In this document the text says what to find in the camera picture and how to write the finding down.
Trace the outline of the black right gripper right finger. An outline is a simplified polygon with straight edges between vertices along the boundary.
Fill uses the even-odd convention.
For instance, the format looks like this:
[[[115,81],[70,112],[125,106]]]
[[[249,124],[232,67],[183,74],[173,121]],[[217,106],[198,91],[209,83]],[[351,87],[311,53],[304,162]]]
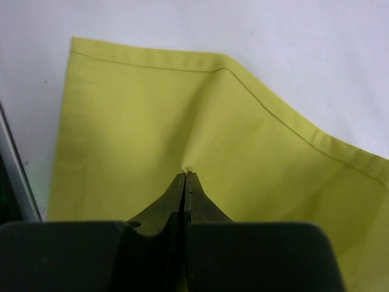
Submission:
[[[232,220],[206,195],[199,177],[187,173],[184,192],[185,276],[189,291],[206,291],[216,245],[218,224]]]

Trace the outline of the yellow-green trousers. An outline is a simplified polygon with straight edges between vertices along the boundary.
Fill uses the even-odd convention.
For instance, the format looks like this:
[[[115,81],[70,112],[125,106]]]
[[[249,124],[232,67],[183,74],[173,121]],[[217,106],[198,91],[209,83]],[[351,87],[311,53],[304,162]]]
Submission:
[[[388,290],[387,159],[226,55],[73,38],[47,219],[127,220],[181,172],[233,220],[319,225],[348,291]]]

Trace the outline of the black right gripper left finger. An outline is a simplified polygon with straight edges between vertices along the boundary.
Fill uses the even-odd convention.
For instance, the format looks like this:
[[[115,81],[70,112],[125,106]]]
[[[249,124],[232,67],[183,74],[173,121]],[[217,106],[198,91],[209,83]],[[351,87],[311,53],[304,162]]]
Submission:
[[[182,200],[185,174],[176,175],[166,191],[126,223],[138,247],[133,276],[146,291],[173,291],[181,265]]]

